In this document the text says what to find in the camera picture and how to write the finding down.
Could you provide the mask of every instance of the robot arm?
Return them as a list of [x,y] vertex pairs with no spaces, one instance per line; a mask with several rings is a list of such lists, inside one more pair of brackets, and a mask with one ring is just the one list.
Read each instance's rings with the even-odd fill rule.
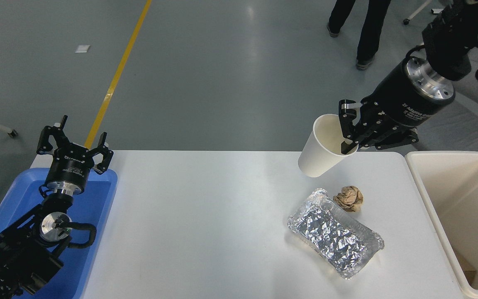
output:
[[[23,290],[36,293],[63,267],[59,256],[66,248],[87,248],[95,241],[95,226],[73,222],[68,209],[73,196],[84,192],[90,170],[104,173],[114,152],[106,146],[106,133],[92,150],[71,143],[63,132],[67,118],[65,115],[58,126],[44,127],[40,134],[37,153],[53,155],[45,183],[39,188],[44,200],[0,233],[0,299],[21,295]],[[51,136],[56,149],[49,143]],[[102,161],[95,165],[93,157],[99,153]],[[72,229],[87,230],[88,240],[72,243]]]
[[[357,104],[339,102],[346,138],[341,152],[356,146],[385,150],[418,142],[416,127],[455,99],[452,81],[471,72],[467,53],[478,47],[478,0],[454,0],[422,32],[424,46],[406,57]],[[425,48],[426,59],[411,56]],[[357,118],[360,108],[360,119]]]

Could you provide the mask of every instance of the aluminum foil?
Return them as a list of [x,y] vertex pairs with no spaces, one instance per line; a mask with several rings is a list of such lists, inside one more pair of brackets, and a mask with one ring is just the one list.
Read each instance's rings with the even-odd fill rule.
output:
[[345,279],[359,272],[384,247],[379,234],[349,216],[324,189],[311,193],[289,217],[288,225]]

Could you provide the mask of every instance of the crumpled paper ball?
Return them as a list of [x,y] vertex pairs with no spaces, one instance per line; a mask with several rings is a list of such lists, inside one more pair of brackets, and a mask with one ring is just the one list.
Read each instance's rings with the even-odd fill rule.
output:
[[363,200],[363,194],[355,186],[343,187],[340,193],[333,197],[333,201],[346,212],[359,212],[363,205]]

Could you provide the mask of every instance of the black cable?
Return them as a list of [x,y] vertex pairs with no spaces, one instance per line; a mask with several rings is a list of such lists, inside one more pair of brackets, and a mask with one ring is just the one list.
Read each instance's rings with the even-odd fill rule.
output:
[[410,58],[410,55],[414,53],[415,51],[419,51],[421,49],[425,49],[425,45],[417,45],[413,49],[410,49],[407,54],[405,55],[405,58]]
[[40,187],[38,187],[38,191],[40,192],[40,195],[41,195],[43,198],[46,198],[46,197],[47,197],[47,191],[51,191],[51,190],[47,189],[47,190],[43,191],[43,190],[41,189],[42,187],[46,187],[46,185],[45,185],[45,184],[40,185]]
[[84,249],[84,248],[90,247],[93,244],[93,242],[95,241],[95,236],[97,235],[97,228],[95,227],[95,225],[90,224],[90,223],[67,223],[67,222],[64,222],[64,223],[59,223],[55,227],[63,227],[63,228],[69,227],[69,228],[76,229],[76,230],[87,230],[87,231],[89,231],[88,240],[85,243],[69,243],[68,248]]

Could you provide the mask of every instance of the caster wheel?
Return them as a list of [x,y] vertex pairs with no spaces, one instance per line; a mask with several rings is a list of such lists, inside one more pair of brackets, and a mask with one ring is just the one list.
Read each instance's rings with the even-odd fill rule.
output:
[[10,136],[10,138],[16,137],[17,136],[16,130],[12,130],[12,132],[8,133],[8,136]]

